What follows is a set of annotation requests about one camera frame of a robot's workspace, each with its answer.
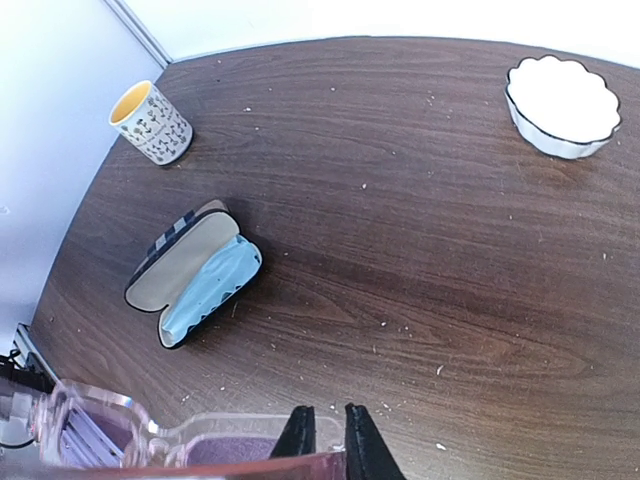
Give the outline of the brown plaid glasses case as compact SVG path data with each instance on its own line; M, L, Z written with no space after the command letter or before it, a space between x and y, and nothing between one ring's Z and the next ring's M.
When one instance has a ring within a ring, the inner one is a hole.
M144 260L136 268L136 273L148 266L152 260L156 260L160 253L168 250L167 244L173 245L180 236L184 236L187 231L192 228L201 215L214 211L222 211L228 213L229 210L222 200L211 200L204 204L198 210L190 210L180 217L171 227L162 233L154 243L148 248Z

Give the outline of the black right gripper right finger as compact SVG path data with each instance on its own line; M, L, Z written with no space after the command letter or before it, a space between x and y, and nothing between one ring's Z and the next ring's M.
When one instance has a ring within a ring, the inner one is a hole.
M349 403L345 413L346 478L405 480L367 408Z

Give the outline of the pink frame sunglasses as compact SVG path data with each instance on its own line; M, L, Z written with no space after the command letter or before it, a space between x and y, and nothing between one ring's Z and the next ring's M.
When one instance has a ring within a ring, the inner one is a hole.
M43 467L37 479L344 479L342 427L316 420L316 453L270 454L291 412L207 412L174 427L132 398L60 382L31 400L28 430Z

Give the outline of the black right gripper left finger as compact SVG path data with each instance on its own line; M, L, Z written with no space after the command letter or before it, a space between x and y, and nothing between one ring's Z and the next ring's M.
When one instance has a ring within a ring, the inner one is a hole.
M291 412L270 459L311 455L316 453L316 420L313 406L297 406Z

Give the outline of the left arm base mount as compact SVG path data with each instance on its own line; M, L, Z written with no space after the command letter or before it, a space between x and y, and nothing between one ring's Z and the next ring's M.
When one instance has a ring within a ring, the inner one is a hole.
M16 361L18 355L18 350L12 350L8 356L1 356L1 385L50 394L55 386L54 380L38 361L20 366Z

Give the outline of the black quilted glasses case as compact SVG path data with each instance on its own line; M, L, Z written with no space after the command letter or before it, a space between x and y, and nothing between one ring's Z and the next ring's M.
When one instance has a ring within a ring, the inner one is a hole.
M132 308L158 313L161 345L175 349L259 272L262 254L220 200L180 217L147 250L124 290Z

